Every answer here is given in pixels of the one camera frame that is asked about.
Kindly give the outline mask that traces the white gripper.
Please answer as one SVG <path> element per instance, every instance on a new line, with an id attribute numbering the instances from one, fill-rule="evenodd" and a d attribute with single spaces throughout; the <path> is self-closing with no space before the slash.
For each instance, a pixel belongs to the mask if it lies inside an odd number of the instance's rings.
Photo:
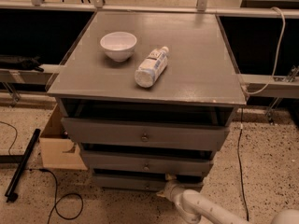
<path id="1" fill-rule="evenodd" d="M 181 203 L 181 196 L 186 190 L 185 186 L 177 181 L 177 176 L 165 174 L 165 180 L 168 181 L 164 190 L 156 192 L 156 195 L 161 198 L 166 198 L 172 203 Z"/>

